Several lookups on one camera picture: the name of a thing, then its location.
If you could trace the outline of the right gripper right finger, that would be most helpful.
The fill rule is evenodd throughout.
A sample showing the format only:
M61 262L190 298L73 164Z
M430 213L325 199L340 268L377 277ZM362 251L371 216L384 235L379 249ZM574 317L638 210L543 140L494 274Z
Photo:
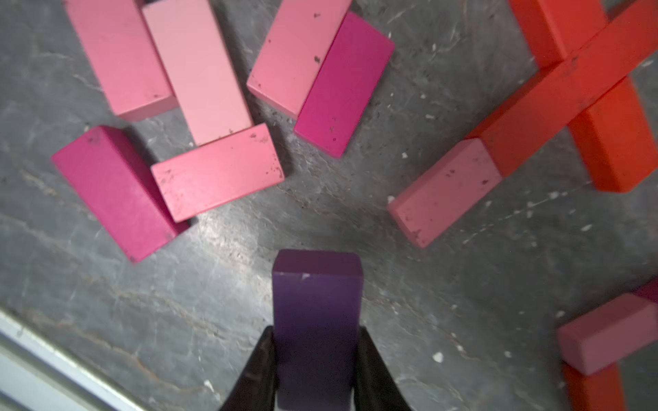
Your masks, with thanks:
M354 404L356 411L411 411L365 327L356 347Z

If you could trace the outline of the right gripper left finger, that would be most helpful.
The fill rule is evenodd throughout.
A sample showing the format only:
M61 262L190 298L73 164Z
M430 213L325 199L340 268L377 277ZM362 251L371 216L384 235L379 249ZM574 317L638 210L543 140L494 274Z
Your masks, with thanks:
M278 388L273 326L262 332L220 411L273 411Z

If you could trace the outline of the red block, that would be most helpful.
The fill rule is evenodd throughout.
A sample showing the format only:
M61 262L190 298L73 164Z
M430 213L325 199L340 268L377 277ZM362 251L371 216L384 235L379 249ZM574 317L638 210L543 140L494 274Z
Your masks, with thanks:
M568 124L595 188L628 193L657 169L657 146L630 78Z
M470 134L508 177L657 48L657 3L630 1L565 61L533 76Z
M620 368L615 363L589 376L562 363L572 410L627 411Z
M510 0L538 68L564 61L608 24L598 0Z

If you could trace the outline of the purple block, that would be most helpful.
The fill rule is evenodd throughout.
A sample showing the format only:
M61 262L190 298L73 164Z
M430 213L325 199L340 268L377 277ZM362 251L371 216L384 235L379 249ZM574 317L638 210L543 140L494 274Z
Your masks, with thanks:
M272 268L277 403L348 410L363 297L354 253L284 249Z

